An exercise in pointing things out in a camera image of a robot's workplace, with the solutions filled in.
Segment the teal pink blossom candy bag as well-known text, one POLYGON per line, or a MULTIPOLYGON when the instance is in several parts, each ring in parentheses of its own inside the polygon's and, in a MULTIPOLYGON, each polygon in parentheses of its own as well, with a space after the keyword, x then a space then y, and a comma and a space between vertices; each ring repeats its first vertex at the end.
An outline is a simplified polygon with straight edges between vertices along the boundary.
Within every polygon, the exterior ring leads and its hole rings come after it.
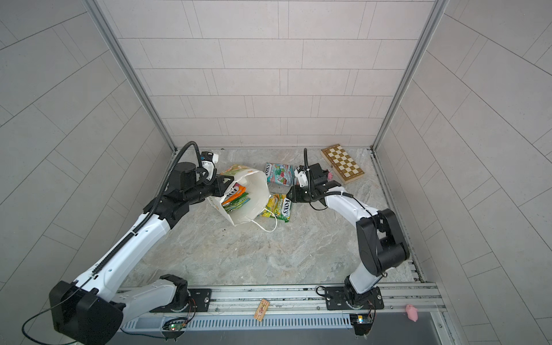
POLYGON ((265 166, 264 173, 268 183, 292 186, 295 184, 294 170, 293 165, 268 162, 265 166))

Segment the white paper shopping bag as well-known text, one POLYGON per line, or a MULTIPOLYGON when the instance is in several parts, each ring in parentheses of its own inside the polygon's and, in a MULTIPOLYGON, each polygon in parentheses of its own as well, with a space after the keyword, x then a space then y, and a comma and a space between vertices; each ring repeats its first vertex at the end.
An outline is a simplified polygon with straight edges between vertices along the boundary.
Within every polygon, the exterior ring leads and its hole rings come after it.
POLYGON ((277 228, 277 219, 274 212, 267 208, 271 194, 265 174, 245 165, 233 165, 222 175, 233 178, 233 181, 229 187, 223 187, 221 197, 207 198, 211 206, 234 227, 253 223, 267 233, 274 232, 277 228), (267 211, 269 217, 275 219, 272 229, 266 229, 255 221, 263 211, 267 211))

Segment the yellow green tea candy bag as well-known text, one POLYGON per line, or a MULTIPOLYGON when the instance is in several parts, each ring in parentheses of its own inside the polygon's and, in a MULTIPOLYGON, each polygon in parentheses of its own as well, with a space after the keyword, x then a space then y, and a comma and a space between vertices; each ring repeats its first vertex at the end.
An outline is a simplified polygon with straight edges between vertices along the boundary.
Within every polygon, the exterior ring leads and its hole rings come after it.
POLYGON ((290 221, 291 206, 292 202, 285 194, 273 194, 260 216, 275 218, 288 223, 290 221))

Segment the orange Fox's candy bag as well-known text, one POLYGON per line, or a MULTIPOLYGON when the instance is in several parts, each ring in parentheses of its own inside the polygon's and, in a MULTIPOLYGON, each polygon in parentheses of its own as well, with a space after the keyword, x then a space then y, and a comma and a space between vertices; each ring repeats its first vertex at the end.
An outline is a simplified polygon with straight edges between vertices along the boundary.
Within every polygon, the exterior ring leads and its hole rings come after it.
POLYGON ((241 197, 242 194, 244 194, 246 191, 246 188, 238 183, 234 184, 234 186, 231 188, 230 192, 227 194, 223 202, 221 203, 223 206, 230 204, 237 198, 241 197))

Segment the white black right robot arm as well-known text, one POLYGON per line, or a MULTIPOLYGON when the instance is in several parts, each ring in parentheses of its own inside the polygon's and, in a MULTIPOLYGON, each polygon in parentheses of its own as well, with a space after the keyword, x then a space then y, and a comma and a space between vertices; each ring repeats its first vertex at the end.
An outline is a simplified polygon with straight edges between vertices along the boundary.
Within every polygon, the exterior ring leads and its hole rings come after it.
POLYGON ((410 251, 398 219, 389 208, 377 210, 361 201, 316 163, 295 169, 297 183, 287 193, 293 203, 319 201, 336 211, 356 229, 361 263, 344 281, 346 303, 352 308, 369 306, 374 289, 388 270, 410 258, 410 251))

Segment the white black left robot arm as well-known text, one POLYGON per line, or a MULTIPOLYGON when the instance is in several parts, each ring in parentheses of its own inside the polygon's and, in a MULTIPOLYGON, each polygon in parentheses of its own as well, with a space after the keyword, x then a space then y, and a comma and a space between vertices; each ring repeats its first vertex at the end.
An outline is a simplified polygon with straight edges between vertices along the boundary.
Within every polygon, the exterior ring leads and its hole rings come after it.
POLYGON ((55 331, 82 344, 107 344, 126 322, 144 313, 191 311, 185 279, 166 274, 127 293, 120 287, 149 250, 183 218, 194 204, 222 197, 234 178, 219 175, 212 162, 172 166, 159 194, 135 225, 72 283, 60 281, 49 294, 55 331))

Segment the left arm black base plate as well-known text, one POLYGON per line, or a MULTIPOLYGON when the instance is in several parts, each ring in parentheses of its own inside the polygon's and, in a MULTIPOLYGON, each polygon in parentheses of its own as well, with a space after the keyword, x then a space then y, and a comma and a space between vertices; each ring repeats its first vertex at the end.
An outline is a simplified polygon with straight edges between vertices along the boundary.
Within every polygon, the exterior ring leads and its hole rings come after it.
POLYGON ((154 308, 150 313, 207 312, 211 295, 212 290, 208 288, 191 288, 186 293, 180 291, 168 305, 154 308))

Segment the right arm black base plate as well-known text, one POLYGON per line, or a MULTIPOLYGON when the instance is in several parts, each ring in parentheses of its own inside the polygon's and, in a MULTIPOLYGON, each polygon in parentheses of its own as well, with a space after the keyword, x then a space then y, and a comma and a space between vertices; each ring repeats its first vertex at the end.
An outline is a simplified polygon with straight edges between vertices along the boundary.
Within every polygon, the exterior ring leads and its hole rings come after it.
POLYGON ((358 294, 352 287, 344 285, 334 287, 319 286, 316 293, 326 302, 329 311, 382 310, 385 308, 382 293, 373 287, 365 293, 358 294))

